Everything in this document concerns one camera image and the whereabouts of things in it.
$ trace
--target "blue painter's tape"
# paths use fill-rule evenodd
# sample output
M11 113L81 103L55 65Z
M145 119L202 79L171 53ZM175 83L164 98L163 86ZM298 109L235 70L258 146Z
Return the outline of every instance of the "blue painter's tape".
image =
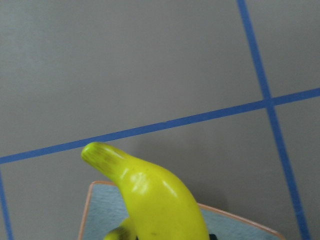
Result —
M7 206L7 201L6 201L4 184L3 184L2 176L1 176L1 169L0 169L0 201L1 201L2 215L3 215L3 219L4 219L4 225L5 225L7 239L14 240L14 235L13 235L13 231L11 228L9 211L8 211L8 206Z
M308 225L307 225L307 220L306 220L304 210L303 210L303 205L300 200L295 176L294 176L294 173L293 173L293 170L291 167L291 163L290 163L290 160L289 160L289 157L287 154L285 141L284 141L283 135L281 133L280 124L279 124L278 117L277 117L276 110L275 110L274 100L271 97L271 92L270 92L270 89L268 86L267 77L266 77L263 63L262 63L262 60L260 57L259 48L258 48L258 44L256 41L254 29L252 27L252 23L251 23L248 9L247 9L247 5L244 0L238 0L237 3L238 3L238 8L240 11L241 18L242 18L243 26L244 26L244 29L245 29L245 32L247 35L247 40L249 43L255 71L256 71L256 74L257 74L257 77L258 77L258 80L260 83L262 95L263 95L264 100L266 101L265 103L266 103L268 117L269 117L270 124L272 127L272 131L273 131L274 139L276 142L277 150L279 153L279 157L281 160L282 168L283 168L283 171L284 171L284 174L286 177L287 186L290 191L291 201L292 201L293 208L294 208L295 215L296 215L296 219L297 219L297 222L299 225L300 234L301 234L302 239L311 240L311 236L310 236ZM293 98L300 98L300 97L302 98L303 97L300 95L299 96L298 95L290 95L290 96ZM281 102L284 100L285 100L285 98L277 98L275 100L275 102L276 101Z
M21 153L9 155L9 156L3 156L3 157L0 157L0 164L5 164L5 163L15 162L19 160L24 160L24 159L35 158L43 155L58 153L66 150L81 148L91 142L108 142L108 141L113 141L117 139L133 137L136 135L152 133L152 132L171 129L171 128L180 127L188 124L194 124L194 123L199 123L207 120L212 120L212 119L222 118L222 117L231 116L235 114L254 111L258 109L263 109L265 107L266 106L264 101L255 101L255 102L251 102L243 105L232 106L232 107L205 112L197 115L182 117L182 118L178 118L178 119L174 119L166 122L159 122L159 123L131 128L123 131L108 133L100 136L94 136L94 137L85 138L77 141L44 147L36 150L21 152Z
M282 105L315 97L320 97L320 87L307 91L292 93L285 96L274 97L272 101L274 105Z

